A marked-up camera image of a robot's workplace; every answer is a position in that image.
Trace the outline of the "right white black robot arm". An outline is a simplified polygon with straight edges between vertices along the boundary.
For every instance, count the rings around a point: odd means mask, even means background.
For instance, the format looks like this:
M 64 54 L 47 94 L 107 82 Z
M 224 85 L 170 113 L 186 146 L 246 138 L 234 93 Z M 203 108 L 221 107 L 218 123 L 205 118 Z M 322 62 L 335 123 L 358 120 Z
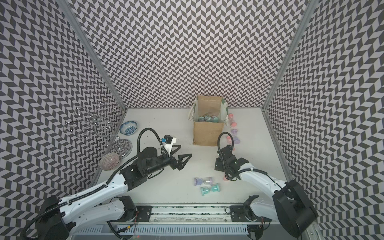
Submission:
M 223 172 L 229 181 L 247 182 L 267 196 L 251 195 L 240 210 L 231 213 L 236 220 L 257 222 L 278 221 L 284 230 L 294 238 L 317 219 L 318 213 L 303 187 L 295 180 L 285 182 L 271 177 L 267 172 L 254 167 L 244 158 L 236 158 L 233 146 L 227 145 L 217 151 L 215 170 Z

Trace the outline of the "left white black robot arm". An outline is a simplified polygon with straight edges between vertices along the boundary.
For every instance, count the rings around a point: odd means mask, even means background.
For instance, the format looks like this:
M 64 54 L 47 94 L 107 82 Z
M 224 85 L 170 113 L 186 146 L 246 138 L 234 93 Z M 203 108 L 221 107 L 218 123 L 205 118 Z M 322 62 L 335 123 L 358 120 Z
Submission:
M 166 167 L 181 171 L 193 155 L 175 157 L 180 149 L 180 145 L 171 144 L 162 146 L 160 152 L 147 147 L 122 164 L 106 181 L 68 197 L 47 198 L 38 215 L 22 229 L 21 238 L 29 239 L 27 231 L 32 225 L 38 240 L 66 240 L 92 225 L 134 219 L 138 210 L 127 192 Z

